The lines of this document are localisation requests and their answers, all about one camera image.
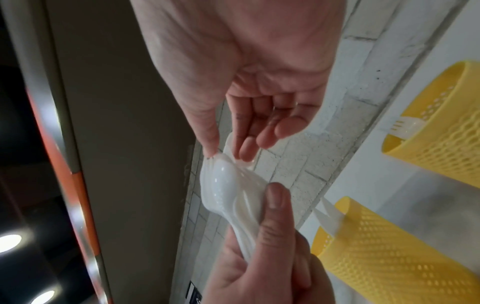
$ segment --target round ceiling light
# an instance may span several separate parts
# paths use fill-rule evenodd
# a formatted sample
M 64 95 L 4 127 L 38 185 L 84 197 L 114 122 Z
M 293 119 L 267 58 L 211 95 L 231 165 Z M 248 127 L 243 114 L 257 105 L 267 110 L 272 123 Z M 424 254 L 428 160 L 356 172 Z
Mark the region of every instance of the round ceiling light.
M 33 299 L 31 304 L 45 304 L 53 298 L 54 294 L 55 291 L 53 290 L 44 292 L 41 295 L 37 296 L 35 299 Z
M 16 247 L 18 244 L 20 244 L 21 240 L 22 237 L 18 234 L 10 234 L 0 237 L 0 253 Z

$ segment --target white plastic fork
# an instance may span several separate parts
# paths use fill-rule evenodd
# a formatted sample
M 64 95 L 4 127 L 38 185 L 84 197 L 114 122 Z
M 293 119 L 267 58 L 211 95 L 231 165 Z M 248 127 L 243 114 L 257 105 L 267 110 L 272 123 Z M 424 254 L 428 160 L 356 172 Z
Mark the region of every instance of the white plastic fork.
M 390 135 L 407 140 L 418 132 L 427 122 L 421 118 L 400 116 L 388 132 Z
M 313 213 L 320 222 L 320 226 L 323 230 L 325 230 L 330 236 L 335 237 L 342 226 L 345 215 L 335 208 L 328 200 L 322 198 L 320 201 L 325 208 L 326 214 L 316 208 L 313 209 Z

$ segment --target yellow mesh container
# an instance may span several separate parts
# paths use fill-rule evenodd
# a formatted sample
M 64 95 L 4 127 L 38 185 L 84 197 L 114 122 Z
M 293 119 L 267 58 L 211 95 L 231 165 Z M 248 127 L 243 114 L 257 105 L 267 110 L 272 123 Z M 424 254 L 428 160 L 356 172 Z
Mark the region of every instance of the yellow mesh container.
M 401 116 L 426 125 L 406 141 L 387 135 L 384 154 L 480 188 L 480 63 L 445 70 Z
M 337 236 L 320 228 L 311 252 L 366 299 L 377 304 L 480 303 L 480 282 L 467 268 L 349 197 L 335 206 L 345 214 Z

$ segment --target fingernail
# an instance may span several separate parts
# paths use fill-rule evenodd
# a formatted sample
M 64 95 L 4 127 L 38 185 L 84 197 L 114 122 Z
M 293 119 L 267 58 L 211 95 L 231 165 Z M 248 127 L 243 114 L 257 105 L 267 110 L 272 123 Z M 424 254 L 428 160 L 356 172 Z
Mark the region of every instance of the fingernail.
M 279 209 L 283 203 L 284 189 L 279 184 L 271 184 L 268 186 L 266 198 L 270 209 Z
M 296 264 L 298 267 L 298 274 L 300 276 L 301 282 L 299 282 L 303 288 L 309 288 L 312 284 L 312 278 L 310 276 L 310 266 L 309 261 L 304 256 L 297 255 L 295 257 Z

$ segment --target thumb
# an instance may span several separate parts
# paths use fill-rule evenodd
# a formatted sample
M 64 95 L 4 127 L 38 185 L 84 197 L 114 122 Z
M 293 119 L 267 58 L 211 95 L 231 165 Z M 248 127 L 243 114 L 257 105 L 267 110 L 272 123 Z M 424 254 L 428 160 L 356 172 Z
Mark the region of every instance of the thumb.
M 247 273 L 261 279 L 268 277 L 272 288 L 290 286 L 295 256 L 295 223 L 290 192 L 279 183 L 268 185 L 265 192 L 264 218 Z
M 215 120 L 215 109 L 191 111 L 183 108 L 183 112 L 196 138 L 203 146 L 205 157 L 214 156 L 218 151 L 220 141 L 219 130 Z

